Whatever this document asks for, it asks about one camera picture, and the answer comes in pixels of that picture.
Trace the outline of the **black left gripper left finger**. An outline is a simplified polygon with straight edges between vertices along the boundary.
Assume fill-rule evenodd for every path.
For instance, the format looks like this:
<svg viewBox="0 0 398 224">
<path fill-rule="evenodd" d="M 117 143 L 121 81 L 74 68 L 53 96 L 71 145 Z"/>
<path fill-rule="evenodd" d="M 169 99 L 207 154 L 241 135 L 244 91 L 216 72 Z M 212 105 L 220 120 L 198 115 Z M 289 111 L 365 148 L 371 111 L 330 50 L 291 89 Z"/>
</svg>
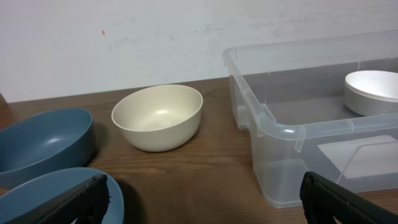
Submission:
<svg viewBox="0 0 398 224">
<path fill-rule="evenodd" d="M 6 223 L 101 223 L 111 198 L 107 180 L 105 174 L 94 175 Z"/>
</svg>

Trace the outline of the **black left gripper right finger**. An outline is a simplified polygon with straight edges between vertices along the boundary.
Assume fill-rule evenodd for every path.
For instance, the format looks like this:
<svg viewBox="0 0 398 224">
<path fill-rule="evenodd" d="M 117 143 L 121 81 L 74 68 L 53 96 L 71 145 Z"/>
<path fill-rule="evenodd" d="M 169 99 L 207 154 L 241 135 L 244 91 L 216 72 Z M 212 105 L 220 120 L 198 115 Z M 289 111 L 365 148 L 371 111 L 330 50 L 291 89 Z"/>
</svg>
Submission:
<svg viewBox="0 0 398 224">
<path fill-rule="evenodd" d="M 397 215 L 323 176 L 308 171 L 300 187 L 305 218 L 310 224 L 397 223 Z"/>
</svg>

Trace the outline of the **grey small bowl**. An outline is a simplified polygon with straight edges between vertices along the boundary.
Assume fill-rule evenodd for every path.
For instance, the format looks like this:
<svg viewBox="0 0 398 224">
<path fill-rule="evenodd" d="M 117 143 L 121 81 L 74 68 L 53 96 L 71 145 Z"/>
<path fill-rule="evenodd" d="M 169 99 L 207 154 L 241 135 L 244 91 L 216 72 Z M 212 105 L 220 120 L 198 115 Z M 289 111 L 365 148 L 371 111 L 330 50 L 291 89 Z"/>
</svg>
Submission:
<svg viewBox="0 0 398 224">
<path fill-rule="evenodd" d="M 362 116 L 397 113 L 397 103 L 377 100 L 360 95 L 348 87 L 344 91 L 344 103 L 353 112 Z"/>
</svg>

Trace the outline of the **white small bowl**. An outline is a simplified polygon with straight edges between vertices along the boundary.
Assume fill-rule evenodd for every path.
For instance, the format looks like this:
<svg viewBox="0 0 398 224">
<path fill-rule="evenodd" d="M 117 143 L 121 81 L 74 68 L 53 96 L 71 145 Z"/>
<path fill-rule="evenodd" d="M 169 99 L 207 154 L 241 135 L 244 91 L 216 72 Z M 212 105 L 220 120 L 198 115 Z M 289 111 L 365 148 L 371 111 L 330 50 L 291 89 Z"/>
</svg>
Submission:
<svg viewBox="0 0 398 224">
<path fill-rule="evenodd" d="M 362 96 L 397 103 L 397 73 L 362 70 L 345 76 L 345 86 Z"/>
</svg>

